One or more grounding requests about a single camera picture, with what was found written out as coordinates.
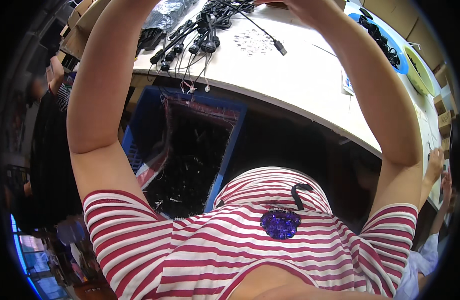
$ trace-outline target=blue basket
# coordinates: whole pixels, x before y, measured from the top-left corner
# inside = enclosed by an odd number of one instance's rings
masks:
[[[358,23],[358,20],[360,19],[361,15],[358,13],[351,13],[348,16]],[[402,48],[395,42],[395,40],[386,31],[383,30],[383,28],[380,25],[375,23],[375,21],[368,19],[368,22],[371,24],[377,25],[382,36],[388,39],[387,45],[389,45],[390,48],[395,48],[396,53],[398,54],[398,58],[400,59],[400,65],[399,65],[399,69],[395,68],[394,66],[392,66],[392,68],[400,74],[407,75],[408,74],[407,56],[405,55],[405,53],[403,53]]]
[[[192,99],[192,95],[182,93],[177,89],[166,88],[165,91],[167,91],[167,93],[173,97],[179,97],[189,101]],[[243,119],[245,118],[247,106],[241,103],[230,102],[228,100],[216,99],[206,93],[198,92],[194,94],[194,101],[212,107],[230,109],[232,111],[240,112],[237,123],[235,124],[230,135],[227,148],[225,149],[220,171],[215,178],[215,181],[210,190],[209,198],[207,199],[207,204],[205,205],[204,212],[207,213],[212,210],[215,198],[220,191],[223,176],[227,170],[235,142],[237,141]],[[140,154],[140,151],[137,148],[137,144],[139,143],[136,143],[135,139],[140,139],[143,143],[148,143],[149,146],[161,139],[159,133],[162,131],[160,130],[160,127],[166,126],[164,118],[162,119],[163,114],[158,113],[159,111],[162,112],[162,110],[163,105],[161,104],[161,92],[159,87],[154,85],[146,86],[143,89],[140,98],[138,99],[137,106],[132,115],[130,123],[125,129],[125,134],[122,141],[122,148],[128,157],[128,162],[130,163],[134,173],[137,173],[138,169],[143,164],[144,157],[146,157],[146,154]]]

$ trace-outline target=blue bowl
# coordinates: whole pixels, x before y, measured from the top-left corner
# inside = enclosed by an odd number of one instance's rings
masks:
[[[360,14],[358,13],[351,13],[348,16],[352,18],[353,20],[355,20],[356,22],[358,22],[358,20],[360,19]],[[382,34],[382,36],[388,39],[387,45],[389,45],[390,48],[395,48],[398,58],[400,58],[400,65],[398,66],[398,69],[392,66],[393,69],[400,74],[407,75],[408,74],[407,56],[405,55],[401,47],[397,45],[395,40],[386,31],[384,31],[383,28],[380,27],[377,23],[375,23],[374,21],[370,19],[368,19],[368,22],[377,25],[378,28],[380,29],[380,33]]]

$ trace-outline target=red and white striped shirt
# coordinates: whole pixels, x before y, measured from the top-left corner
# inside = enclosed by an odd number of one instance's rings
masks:
[[[297,190],[303,211],[291,195],[297,183],[313,188]],[[273,239],[260,226],[262,214],[275,207],[300,216],[294,237]],[[146,202],[118,190],[90,193],[84,211],[103,274],[119,299],[132,300],[227,299],[263,264],[322,289],[392,297],[418,214],[411,204],[388,205],[357,236],[332,215],[313,179],[279,167],[241,174],[222,189],[213,211],[184,220],[162,221]]]

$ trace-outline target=yellow bowl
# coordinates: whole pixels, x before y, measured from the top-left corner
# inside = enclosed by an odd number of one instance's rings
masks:
[[[430,94],[433,97],[435,97],[435,87],[433,86],[433,82],[431,81],[430,74],[425,68],[425,63],[421,61],[420,57],[418,57],[413,48],[410,46],[403,45],[403,53],[405,54],[405,57],[407,58],[408,62],[407,77],[411,81],[413,86],[422,95]],[[409,57],[411,57],[411,59],[415,63],[420,74],[418,74]]]

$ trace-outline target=white table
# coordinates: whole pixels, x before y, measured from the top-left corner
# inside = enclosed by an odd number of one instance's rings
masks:
[[[200,0],[195,4],[187,16],[182,19],[182,24],[195,17],[205,3],[206,0]],[[345,13],[359,13],[358,9],[357,4],[347,2]],[[230,29],[218,31],[221,46],[213,53],[206,71],[206,79],[210,86],[242,93],[298,113],[347,137],[381,158],[381,148],[370,131],[357,100],[354,96],[341,92],[342,66],[338,58],[332,55],[334,52],[325,39],[284,9],[262,5],[249,16],[284,44],[287,55],[282,56],[273,48],[265,55],[247,56],[247,53],[241,51],[234,42],[234,36],[247,30],[259,29],[243,16],[235,15],[231,20]],[[407,44],[405,39],[391,27],[382,27],[399,45]],[[149,60],[159,49],[161,46],[158,46],[155,51],[142,51],[134,63],[134,73],[147,74],[151,66]],[[189,55],[190,53],[185,51],[182,65],[187,64]],[[204,66],[205,59],[202,59],[190,67],[193,80],[200,74]],[[182,69],[177,72],[177,75],[183,76],[184,73],[185,69]],[[151,68],[150,74],[157,74],[155,66]],[[439,94],[440,88],[431,70],[430,74]],[[160,75],[168,76],[166,72],[161,72]],[[432,97],[419,95],[406,75],[399,74],[399,77],[415,104],[426,158],[430,151],[428,141],[430,141],[431,148],[441,144]],[[198,82],[205,83],[206,81],[202,76]],[[432,191],[430,198],[436,199],[431,203],[439,207],[440,182],[435,186],[438,189],[435,188]]]

